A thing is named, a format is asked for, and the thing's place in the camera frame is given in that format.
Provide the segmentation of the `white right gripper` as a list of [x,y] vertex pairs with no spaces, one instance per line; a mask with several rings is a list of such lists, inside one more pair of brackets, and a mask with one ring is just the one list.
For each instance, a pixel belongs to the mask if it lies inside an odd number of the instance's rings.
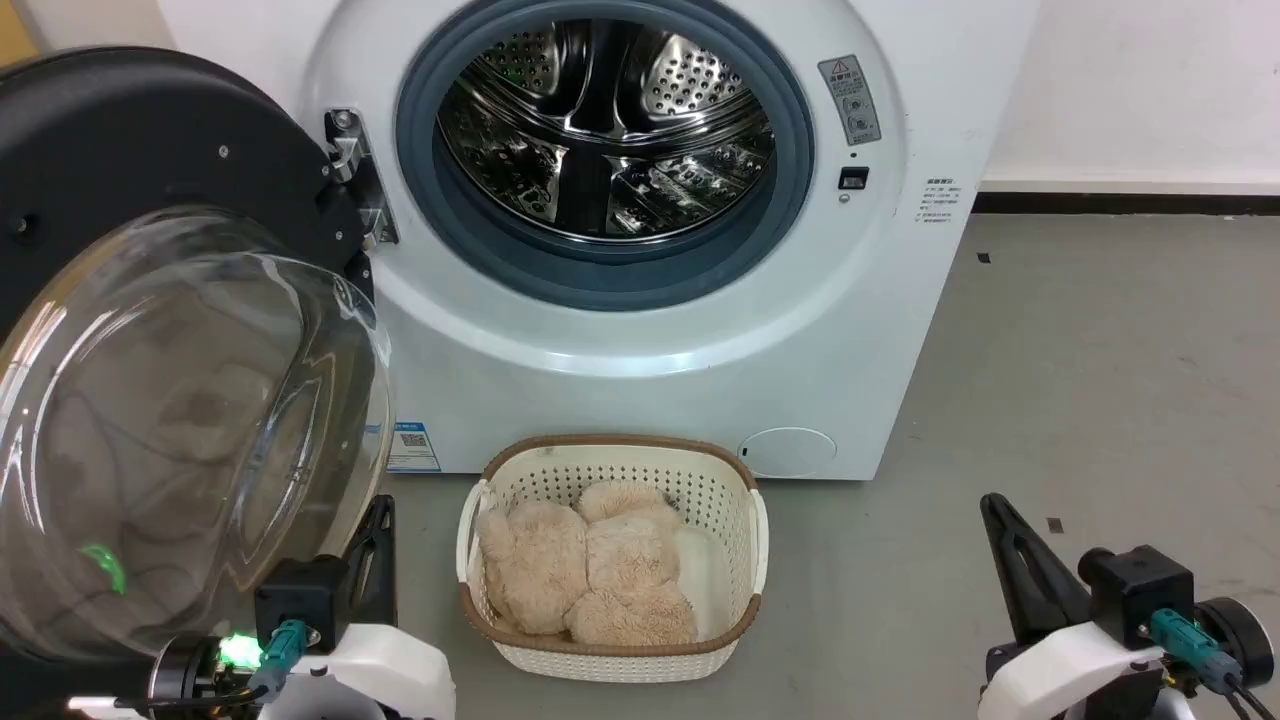
[[1158,662],[1164,655],[1158,646],[1129,650],[1087,623],[1091,600],[1084,585],[1007,497],[984,495],[979,510],[1014,646],[1032,647],[995,673],[978,703],[977,720],[1051,720],[1132,671],[1134,664]]

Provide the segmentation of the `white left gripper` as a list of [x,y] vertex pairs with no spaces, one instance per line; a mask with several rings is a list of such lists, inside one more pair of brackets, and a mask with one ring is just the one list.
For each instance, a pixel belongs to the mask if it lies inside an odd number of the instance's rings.
[[392,496],[372,497],[344,560],[349,620],[356,624],[330,653],[305,655],[259,720],[456,720],[447,657],[396,626]]

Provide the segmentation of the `white front-load washing machine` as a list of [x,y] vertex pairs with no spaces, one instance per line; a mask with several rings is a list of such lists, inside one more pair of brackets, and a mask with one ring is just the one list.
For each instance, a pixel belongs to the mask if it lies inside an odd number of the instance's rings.
[[[250,79],[325,143],[364,119],[398,243],[366,251],[394,345],[397,421],[445,473],[534,436],[626,433],[739,452],[804,427],[837,445],[818,478],[870,480],[913,375],[1043,0],[718,0],[780,46],[815,127],[794,228],[751,272],[690,302],[563,307],[461,260],[410,197],[397,99],[428,36],[472,0],[156,0],[175,46]],[[856,55],[882,138],[847,146],[818,63]],[[842,167],[869,167],[841,192]],[[928,178],[964,188],[948,224],[914,220]]]

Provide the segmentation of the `metal door hinge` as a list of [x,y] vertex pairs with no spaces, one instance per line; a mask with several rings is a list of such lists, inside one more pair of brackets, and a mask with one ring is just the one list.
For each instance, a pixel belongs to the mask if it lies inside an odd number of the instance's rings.
[[332,174],[355,202],[364,228],[364,249],[398,243],[401,233],[362,117],[353,108],[332,108],[325,111],[324,129]]

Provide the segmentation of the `black washer door glass bowl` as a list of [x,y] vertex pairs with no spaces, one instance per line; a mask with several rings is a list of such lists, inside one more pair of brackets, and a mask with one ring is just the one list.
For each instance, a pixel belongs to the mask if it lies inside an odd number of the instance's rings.
[[346,552],[394,413],[332,158],[184,53],[0,70],[0,646],[154,657]]

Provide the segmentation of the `blue white energy label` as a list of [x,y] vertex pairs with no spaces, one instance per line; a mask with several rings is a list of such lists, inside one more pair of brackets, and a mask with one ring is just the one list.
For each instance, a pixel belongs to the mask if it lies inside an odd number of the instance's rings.
[[442,471],[440,461],[421,421],[397,421],[387,456],[387,470],[401,474]]

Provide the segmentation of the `beige plush toy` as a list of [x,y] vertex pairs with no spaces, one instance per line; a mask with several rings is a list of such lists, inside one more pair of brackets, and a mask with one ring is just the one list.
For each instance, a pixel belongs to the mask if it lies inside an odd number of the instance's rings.
[[477,519],[489,603],[515,634],[692,643],[696,614],[678,585],[682,527],[658,488],[635,480],[591,484],[572,506],[489,510]]

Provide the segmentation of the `white laundry basket brown rim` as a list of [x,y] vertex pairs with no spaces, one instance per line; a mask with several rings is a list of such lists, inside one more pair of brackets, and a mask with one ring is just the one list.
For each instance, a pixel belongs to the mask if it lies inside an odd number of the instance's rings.
[[[503,629],[486,593],[477,519],[525,501],[571,505],[591,484],[635,480],[663,492],[684,527],[714,534],[727,556],[732,625],[708,642],[594,646]],[[471,625],[516,667],[599,683],[691,682],[717,673],[755,621],[769,564],[769,520],[750,470],[728,450],[659,436],[575,434],[522,439],[502,450],[470,489],[460,516],[454,566]]]

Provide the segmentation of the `round white filter cover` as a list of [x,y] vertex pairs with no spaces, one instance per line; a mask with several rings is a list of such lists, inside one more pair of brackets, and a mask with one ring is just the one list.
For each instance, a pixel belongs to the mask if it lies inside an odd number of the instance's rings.
[[739,445],[739,459],[756,478],[818,477],[837,456],[826,433],[804,427],[776,427],[749,436]]

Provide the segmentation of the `white cloth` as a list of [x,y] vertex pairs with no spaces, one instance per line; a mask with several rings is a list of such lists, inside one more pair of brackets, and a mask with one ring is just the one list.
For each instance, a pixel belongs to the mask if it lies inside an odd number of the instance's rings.
[[710,532],[681,527],[675,534],[678,552],[678,588],[689,600],[696,642],[708,642],[732,625],[732,592],[724,547]]

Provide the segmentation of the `black baseboard strip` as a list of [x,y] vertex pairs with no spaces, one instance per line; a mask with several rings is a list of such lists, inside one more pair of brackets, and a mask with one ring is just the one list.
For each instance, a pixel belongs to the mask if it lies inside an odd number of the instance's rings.
[[1280,196],[1216,193],[979,192],[975,214],[1280,217]]

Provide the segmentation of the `small printed text label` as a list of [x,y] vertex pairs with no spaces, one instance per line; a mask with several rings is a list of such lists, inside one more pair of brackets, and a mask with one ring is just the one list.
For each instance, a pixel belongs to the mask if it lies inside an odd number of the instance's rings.
[[922,186],[914,220],[948,224],[961,211],[964,188],[954,178],[928,178]]

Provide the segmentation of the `grey warning sticker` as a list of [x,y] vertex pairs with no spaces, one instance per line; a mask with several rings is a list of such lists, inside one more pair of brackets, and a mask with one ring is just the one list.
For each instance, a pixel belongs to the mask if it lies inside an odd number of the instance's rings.
[[837,56],[819,61],[817,67],[835,102],[847,146],[879,141],[878,113],[858,56]]

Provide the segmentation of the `stainless steel washer drum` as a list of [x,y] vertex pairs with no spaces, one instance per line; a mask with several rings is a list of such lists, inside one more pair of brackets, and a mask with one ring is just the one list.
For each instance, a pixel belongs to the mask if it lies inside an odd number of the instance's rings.
[[736,208],[774,156],[765,110],[694,38],[572,19],[497,37],[436,126],[486,200],[568,241],[659,243]]

